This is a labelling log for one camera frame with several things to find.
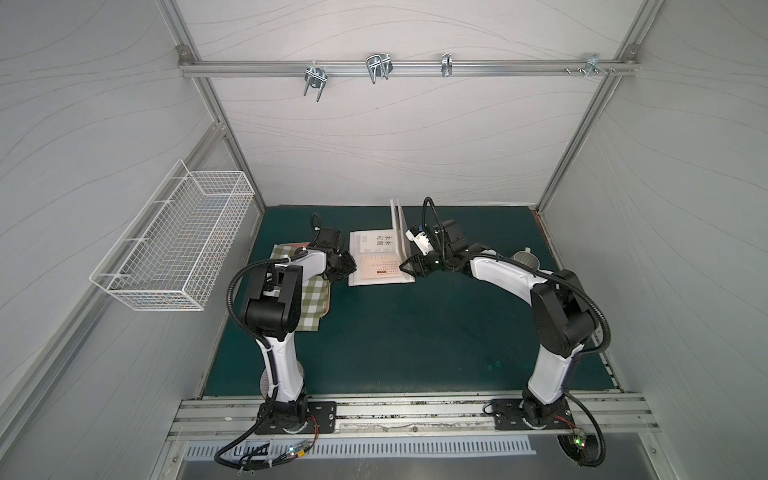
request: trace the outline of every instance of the metal vent grille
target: metal vent grille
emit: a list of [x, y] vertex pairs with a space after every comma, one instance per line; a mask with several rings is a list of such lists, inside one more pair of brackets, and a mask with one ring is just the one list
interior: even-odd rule
[[[265, 458], [275, 458], [299, 442], [299, 439], [272, 440], [269, 455]], [[239, 458], [264, 443], [263, 440], [248, 440], [224, 458]], [[190, 442], [184, 458], [188, 461], [211, 460], [216, 450], [224, 445], [226, 442]], [[415, 439], [320, 439], [304, 458], [460, 458], [535, 454], [527, 435], [475, 435]]]

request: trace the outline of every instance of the black mounting plate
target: black mounting plate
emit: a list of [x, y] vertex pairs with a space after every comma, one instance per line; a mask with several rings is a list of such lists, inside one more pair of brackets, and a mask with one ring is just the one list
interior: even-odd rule
[[[496, 430], [533, 430], [528, 424], [523, 422], [523, 411], [520, 409], [520, 401], [521, 399], [493, 399], [485, 405], [484, 411], [489, 415], [493, 415], [493, 426]], [[574, 421], [573, 416], [571, 416], [571, 410], [565, 401], [560, 404], [555, 415], [571, 423]], [[562, 429], [569, 429], [569, 427], [560, 420], [555, 419], [541, 430]]]
[[[261, 414], [261, 409], [265, 406], [266, 404], [262, 404], [262, 407], [259, 408], [259, 414]], [[314, 416], [317, 419], [320, 433], [333, 433], [336, 429], [336, 402], [313, 402], [310, 400], [307, 403], [306, 417], [308, 419], [304, 427], [298, 432], [288, 433], [284, 429], [284, 425], [281, 425], [277, 419], [270, 415], [259, 425], [255, 433], [256, 435], [312, 434], [315, 432], [315, 425], [310, 416]]]

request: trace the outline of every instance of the white wall panel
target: white wall panel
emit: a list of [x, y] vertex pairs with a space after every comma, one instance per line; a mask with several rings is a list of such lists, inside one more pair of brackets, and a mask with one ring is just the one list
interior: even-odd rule
[[[226, 148], [220, 144], [217, 151]], [[223, 166], [215, 153], [205, 170]], [[180, 401], [193, 398], [203, 380], [226, 315], [227, 284], [246, 262], [257, 217], [252, 204], [205, 311], [139, 313], [110, 304], [0, 478], [149, 477]]]
[[535, 204], [593, 78], [221, 78], [267, 204]]
[[758, 0], [669, 0], [545, 211], [681, 478], [766, 474], [766, 25]]
[[2, 404], [211, 118], [151, 0], [0, 12]]
[[177, 0], [204, 60], [613, 57], [639, 0]]

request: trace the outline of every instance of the red wire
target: red wire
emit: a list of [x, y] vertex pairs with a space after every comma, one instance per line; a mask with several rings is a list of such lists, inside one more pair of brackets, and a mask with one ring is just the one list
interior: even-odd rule
[[317, 419], [312, 415], [312, 421], [315, 422], [315, 439], [312, 441], [312, 446], [317, 443], [317, 437], [320, 435], [320, 425], [317, 424]]
[[575, 423], [569, 422], [568, 420], [564, 419], [563, 417], [561, 417], [559, 415], [556, 415], [555, 418], [560, 420], [560, 421], [562, 421], [562, 422], [567, 423], [568, 426], [571, 427], [571, 430], [573, 430], [573, 429], [580, 429], [580, 427], [578, 425], [576, 425]]

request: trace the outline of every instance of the aluminum rail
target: aluminum rail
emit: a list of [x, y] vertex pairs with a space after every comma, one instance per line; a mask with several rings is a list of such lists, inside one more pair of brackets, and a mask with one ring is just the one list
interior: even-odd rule
[[[368, 77], [364, 61], [195, 61], [179, 65], [184, 77], [301, 77], [308, 67], [322, 68], [329, 77]], [[580, 77], [588, 66], [587, 60], [542, 61], [452, 61], [453, 77], [539, 77], [574, 75]], [[638, 63], [619, 60], [599, 60], [597, 67], [608, 76], [635, 75]], [[441, 77], [440, 61], [392, 61], [393, 77]], [[605, 77], [593, 71], [590, 75]]]
[[[642, 394], [574, 392], [606, 433], [659, 432], [659, 426]], [[325, 437], [418, 435], [507, 435], [494, 430], [493, 417], [482, 412], [493, 398], [521, 398], [520, 392], [494, 395], [339, 396], [318, 397], [337, 402], [336, 431]], [[261, 398], [185, 400], [181, 403], [167, 441], [234, 439], [247, 430], [259, 411]], [[574, 421], [588, 432], [588, 417], [569, 404]], [[567, 433], [563, 429], [521, 430], [526, 435]], [[270, 435], [259, 435], [259, 438]]]

